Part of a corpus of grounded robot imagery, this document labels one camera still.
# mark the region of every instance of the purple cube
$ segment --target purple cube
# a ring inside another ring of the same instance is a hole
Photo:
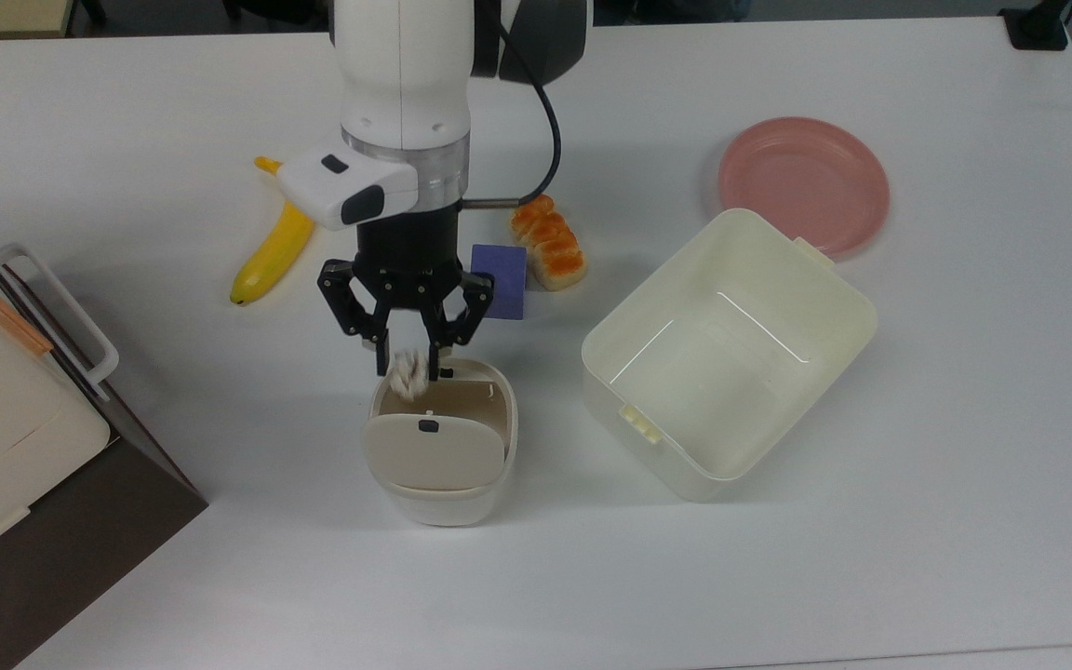
[[[474,244],[468,270],[485,271],[494,279],[494,300],[486,310],[488,318],[524,317],[524,283],[527,281],[525,248]]]

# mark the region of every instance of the white plastic container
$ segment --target white plastic container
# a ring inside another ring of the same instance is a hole
[[[586,336],[584,402],[682,498],[745,474],[876,332],[804,240],[729,209]]]
[[[385,377],[362,430],[367,465],[405,516],[429,525],[468,525],[494,508],[516,461],[519,412],[498,370],[444,359],[440,378],[413,400]]]

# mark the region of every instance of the black cable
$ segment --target black cable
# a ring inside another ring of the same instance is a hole
[[[527,66],[523,55],[519,54],[519,49],[516,49],[515,44],[511,43],[511,35],[503,27],[502,18],[490,11],[490,8],[486,8],[483,0],[476,0],[476,2],[479,5],[480,13],[492,18],[494,30],[497,31],[498,38],[503,39],[504,46],[510,49],[511,54],[516,55],[519,68],[524,71],[524,76],[532,83],[533,89],[536,90],[536,95],[539,98],[540,105],[545,106],[545,115],[548,117],[548,129],[553,133],[553,161],[550,162],[548,172],[545,173],[545,179],[540,180],[540,183],[533,189],[531,194],[520,196],[520,198],[464,199],[462,200],[462,207],[466,209],[518,208],[520,205],[526,205],[535,200],[536,196],[544,194],[549,183],[553,182],[556,168],[561,165],[561,126],[556,123],[556,111],[553,111],[553,104],[548,101],[548,94],[545,93],[544,86],[540,86],[539,79],[537,79],[533,70]]]

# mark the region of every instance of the black button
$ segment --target black button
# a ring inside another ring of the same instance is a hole
[[[332,174],[342,174],[343,172],[349,169],[349,166],[343,164],[343,162],[341,162],[340,160],[337,160],[337,157],[333,155],[333,153],[330,153],[330,155],[327,155],[324,159],[322,159],[321,165],[326,166],[327,169]]]
[[[367,187],[342,203],[342,223],[351,225],[384,213],[386,194],[379,185]]]

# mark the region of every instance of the banana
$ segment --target banana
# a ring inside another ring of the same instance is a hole
[[[272,161],[266,157],[255,159],[255,165],[259,169],[276,174],[280,169],[280,162]],[[259,244],[258,250],[247,259],[247,265],[238,271],[235,283],[229,288],[229,301],[236,306],[245,306],[248,302],[259,300],[264,294],[271,291],[293,267],[293,263],[300,255],[300,252],[309,242],[312,236],[314,222],[309,217],[303,215],[300,209],[289,202],[284,203],[284,211],[280,212],[280,221],[276,228]]]

